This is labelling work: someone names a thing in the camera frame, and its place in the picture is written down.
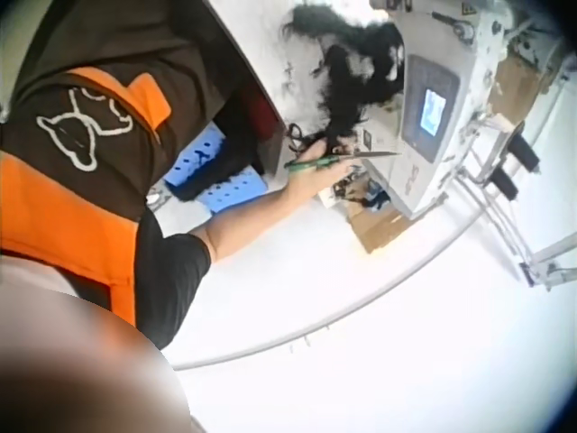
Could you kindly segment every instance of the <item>display screen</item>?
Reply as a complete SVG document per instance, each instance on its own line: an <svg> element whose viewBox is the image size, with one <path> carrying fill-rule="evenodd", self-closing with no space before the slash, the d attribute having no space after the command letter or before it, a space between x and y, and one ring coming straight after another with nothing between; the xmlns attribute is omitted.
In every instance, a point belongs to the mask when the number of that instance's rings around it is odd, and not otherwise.
<svg viewBox="0 0 577 433"><path fill-rule="evenodd" d="M426 90L425 106L423 107L423 115L421 116L421 128L434 137L439 130L446 103L447 100L444 97L440 97L432 90Z"/></svg>

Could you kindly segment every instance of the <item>blue container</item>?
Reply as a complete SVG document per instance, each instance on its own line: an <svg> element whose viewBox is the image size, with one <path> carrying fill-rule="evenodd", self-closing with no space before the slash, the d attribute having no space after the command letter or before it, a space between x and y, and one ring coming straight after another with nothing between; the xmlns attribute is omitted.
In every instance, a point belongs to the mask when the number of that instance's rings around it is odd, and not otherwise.
<svg viewBox="0 0 577 433"><path fill-rule="evenodd" d="M214 123L206 129L179 155L176 163L164 176L171 185L185 182L199 167L212 160L218 150L224 134ZM220 212L227 207L250 201L267 192L267 185L253 167L247 167L227 182L213 185L205 190L197 200L212 212Z"/></svg>

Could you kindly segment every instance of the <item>white dog print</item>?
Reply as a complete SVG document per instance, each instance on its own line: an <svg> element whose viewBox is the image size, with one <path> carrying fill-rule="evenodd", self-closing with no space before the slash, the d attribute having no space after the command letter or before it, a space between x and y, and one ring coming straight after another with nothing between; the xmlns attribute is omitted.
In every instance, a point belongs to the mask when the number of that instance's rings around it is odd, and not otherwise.
<svg viewBox="0 0 577 433"><path fill-rule="evenodd" d="M86 97L92 101L106 101L108 100L108 107L110 111L114 114L114 116L120 122L121 127L115 129L103 129L98 122L89 115L85 115L80 112L78 108L77 102L77 94L78 89L72 88L69 90L69 98L70 103L72 104L72 111L63 113L61 115L56 115L54 117L43 117L39 115L36 117L36 123L40 128L46 131L49 135L56 147L58 147L62 153L70 158L74 166L82 171L94 171L98 166L98 162L96 160L96 138L97 137L107 137L112 135L121 135L126 134L132 131L133 129L133 118L130 115L121 115L116 107L116 103L113 99L105 96L95 96L88 93L88 91L84 88L80 89L80 94L83 97ZM68 135L66 130L64 130L59 123L69 120L75 119L79 120L87 129L88 134L88 143L80 143L77 140L73 141L76 143L79 149L71 150L69 149L59 138L58 133L64 133ZM87 152L87 157L89 159L88 163L85 163L80 160L78 157L78 152Z"/></svg>

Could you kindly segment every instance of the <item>white machine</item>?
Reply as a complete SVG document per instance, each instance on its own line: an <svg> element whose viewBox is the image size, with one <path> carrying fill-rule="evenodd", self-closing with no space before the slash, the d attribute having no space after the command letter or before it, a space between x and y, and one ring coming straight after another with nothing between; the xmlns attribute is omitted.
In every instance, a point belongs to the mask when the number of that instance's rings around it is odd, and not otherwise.
<svg viewBox="0 0 577 433"><path fill-rule="evenodd" d="M512 14L452 0L372 1L400 30L406 52L402 115L372 107L363 127L378 136L371 150L401 155L366 165L411 219L442 196L470 150L488 108L497 66L505 58Z"/></svg>

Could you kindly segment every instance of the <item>dog logo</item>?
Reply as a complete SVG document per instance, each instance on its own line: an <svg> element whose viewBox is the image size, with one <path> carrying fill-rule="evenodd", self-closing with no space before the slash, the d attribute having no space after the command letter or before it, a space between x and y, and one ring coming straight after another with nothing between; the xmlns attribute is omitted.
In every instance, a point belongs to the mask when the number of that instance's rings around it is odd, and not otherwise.
<svg viewBox="0 0 577 433"><path fill-rule="evenodd" d="M133 129L133 119L130 115L122 115L113 99L102 95L91 95L86 89L81 88L80 94L89 100L97 102L108 101L108 108L114 114L114 117L118 119L120 127L105 129L93 117L80 111L77 94L78 89L72 88L69 90L72 111L55 115L54 117L39 115L36 117L36 124L49 134L52 142L72 161L74 167L81 171L90 172L96 170L98 166L96 160L96 138L129 133ZM69 122L80 122L84 126L84 130L87 133L86 143L81 143L68 133L64 125Z"/></svg>

